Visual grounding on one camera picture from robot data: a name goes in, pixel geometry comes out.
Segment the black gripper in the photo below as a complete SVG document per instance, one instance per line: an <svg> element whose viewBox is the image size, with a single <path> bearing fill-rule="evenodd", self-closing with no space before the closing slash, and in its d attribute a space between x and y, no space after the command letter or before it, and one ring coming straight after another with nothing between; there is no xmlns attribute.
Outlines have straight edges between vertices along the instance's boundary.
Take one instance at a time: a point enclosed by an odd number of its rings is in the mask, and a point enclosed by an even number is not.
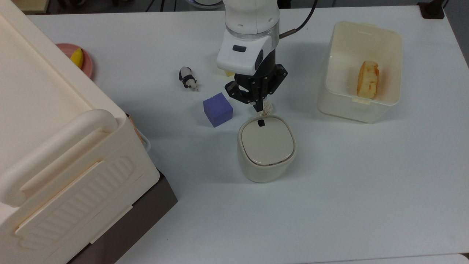
<svg viewBox="0 0 469 264"><path fill-rule="evenodd" d="M262 112L263 101L268 95L275 93L287 75L285 67L276 63L276 50L273 50L260 63L254 75L236 73L234 81L225 85L225 90L231 98L244 104L252 104L255 110Z"/></svg>

